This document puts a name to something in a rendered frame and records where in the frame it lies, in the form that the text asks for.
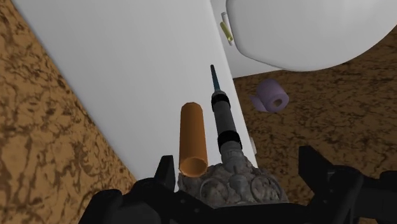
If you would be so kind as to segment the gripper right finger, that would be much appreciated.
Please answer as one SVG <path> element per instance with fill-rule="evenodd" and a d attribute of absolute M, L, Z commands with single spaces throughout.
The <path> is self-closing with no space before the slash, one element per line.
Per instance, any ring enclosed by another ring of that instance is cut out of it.
<path fill-rule="evenodd" d="M 397 224 L 397 171 L 371 178 L 348 165 L 334 165 L 311 146 L 298 149 L 298 173 L 314 196 L 314 224 Z"/>

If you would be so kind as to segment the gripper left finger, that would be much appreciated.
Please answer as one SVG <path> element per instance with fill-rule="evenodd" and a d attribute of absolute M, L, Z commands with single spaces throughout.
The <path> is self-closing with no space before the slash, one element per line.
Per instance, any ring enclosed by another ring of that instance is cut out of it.
<path fill-rule="evenodd" d="M 214 209 L 191 195 L 172 188 L 176 184 L 174 159 L 160 159 L 152 178 L 137 181 L 122 194 L 117 189 L 97 192 L 78 224 L 217 224 Z"/>

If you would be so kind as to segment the orange cardboard tube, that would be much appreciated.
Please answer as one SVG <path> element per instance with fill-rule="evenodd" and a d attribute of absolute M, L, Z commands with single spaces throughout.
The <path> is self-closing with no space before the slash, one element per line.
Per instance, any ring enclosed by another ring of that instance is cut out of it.
<path fill-rule="evenodd" d="M 179 131 L 179 170 L 185 176 L 197 178 L 208 166 L 203 111 L 196 102 L 181 108 Z"/>

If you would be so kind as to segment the grey lumpy figure with rod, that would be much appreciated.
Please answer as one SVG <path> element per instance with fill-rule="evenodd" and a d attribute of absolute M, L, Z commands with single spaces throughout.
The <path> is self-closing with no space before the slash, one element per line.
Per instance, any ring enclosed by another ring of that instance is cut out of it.
<path fill-rule="evenodd" d="M 230 101 L 211 68 L 214 93 L 211 106 L 218 133 L 221 163 L 199 177 L 179 174 L 178 187 L 211 207 L 288 203 L 285 191 L 268 171 L 256 168 L 244 155 Z"/>

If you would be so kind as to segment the purple toilet paper roll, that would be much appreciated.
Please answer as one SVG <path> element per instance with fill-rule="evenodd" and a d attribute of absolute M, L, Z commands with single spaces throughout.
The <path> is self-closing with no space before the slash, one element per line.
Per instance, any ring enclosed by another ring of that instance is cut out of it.
<path fill-rule="evenodd" d="M 257 86 L 256 95 L 250 100 L 256 110 L 276 113 L 288 105 L 289 96 L 276 80 L 266 79 Z"/>

